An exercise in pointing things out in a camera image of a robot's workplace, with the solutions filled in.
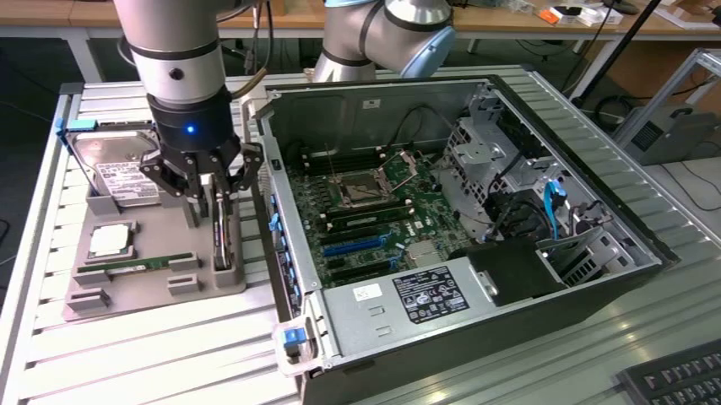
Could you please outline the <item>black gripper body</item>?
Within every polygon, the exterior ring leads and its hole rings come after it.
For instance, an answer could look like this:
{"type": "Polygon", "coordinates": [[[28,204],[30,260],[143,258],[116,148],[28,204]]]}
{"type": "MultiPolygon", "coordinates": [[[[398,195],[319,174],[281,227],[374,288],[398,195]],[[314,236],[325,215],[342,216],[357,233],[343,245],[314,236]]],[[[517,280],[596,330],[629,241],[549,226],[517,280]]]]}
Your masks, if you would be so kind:
{"type": "Polygon", "coordinates": [[[199,169],[209,169],[215,155],[226,169],[241,152],[231,115],[231,94],[221,90],[211,98],[190,104],[162,102],[149,94],[162,144],[162,156],[178,169],[187,169],[193,158],[199,169]]]}

